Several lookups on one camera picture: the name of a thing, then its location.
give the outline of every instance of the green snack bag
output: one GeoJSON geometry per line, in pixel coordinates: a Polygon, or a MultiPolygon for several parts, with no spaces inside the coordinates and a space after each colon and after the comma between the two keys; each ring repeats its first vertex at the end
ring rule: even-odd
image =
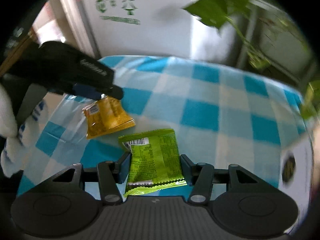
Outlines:
{"type": "Polygon", "coordinates": [[[125,195],[186,185],[173,129],[121,136],[119,143],[132,152],[125,195]]]}

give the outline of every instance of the plant stem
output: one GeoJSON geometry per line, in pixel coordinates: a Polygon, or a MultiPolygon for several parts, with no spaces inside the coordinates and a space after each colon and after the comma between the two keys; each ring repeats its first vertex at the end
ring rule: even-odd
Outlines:
{"type": "Polygon", "coordinates": [[[250,49],[256,53],[257,50],[251,45],[251,43],[243,36],[241,30],[238,28],[238,26],[235,24],[235,22],[233,21],[233,19],[231,19],[230,17],[226,17],[227,21],[234,27],[234,29],[236,30],[237,34],[239,35],[239,37],[241,38],[242,42],[247,46],[250,47],[250,49]]]}

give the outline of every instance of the blue checkered tablecloth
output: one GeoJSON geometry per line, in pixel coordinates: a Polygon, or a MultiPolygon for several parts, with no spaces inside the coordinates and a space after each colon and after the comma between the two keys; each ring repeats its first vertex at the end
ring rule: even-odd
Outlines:
{"type": "MultiPolygon", "coordinates": [[[[279,82],[223,65],[176,57],[111,56],[124,89],[122,106],[136,126],[86,140],[82,108],[91,100],[66,95],[41,133],[18,194],[73,163],[93,167],[123,153],[120,135],[173,128],[180,154],[216,168],[238,163],[277,187],[281,149],[305,132],[301,95],[279,82]]],[[[190,187],[158,192],[185,194],[190,187]]]]}

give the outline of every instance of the white plush toy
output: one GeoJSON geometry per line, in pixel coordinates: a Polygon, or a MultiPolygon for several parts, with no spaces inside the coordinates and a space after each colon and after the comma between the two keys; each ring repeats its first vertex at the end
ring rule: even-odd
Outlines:
{"type": "Polygon", "coordinates": [[[39,124],[45,124],[47,121],[48,107],[42,100],[18,130],[11,100],[0,84],[0,135],[6,138],[0,163],[5,176],[11,177],[21,170],[28,149],[38,140],[39,124]]]}

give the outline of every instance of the screw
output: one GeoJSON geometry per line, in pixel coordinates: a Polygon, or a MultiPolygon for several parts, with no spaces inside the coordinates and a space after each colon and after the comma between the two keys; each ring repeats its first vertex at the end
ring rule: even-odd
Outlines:
{"type": "Polygon", "coordinates": [[[191,198],[192,202],[201,203],[205,201],[205,196],[203,195],[193,195],[191,198]]]}
{"type": "Polygon", "coordinates": [[[108,201],[108,202],[117,202],[119,199],[120,199],[120,197],[118,195],[114,195],[114,194],[106,195],[104,197],[104,200],[108,201]]]}

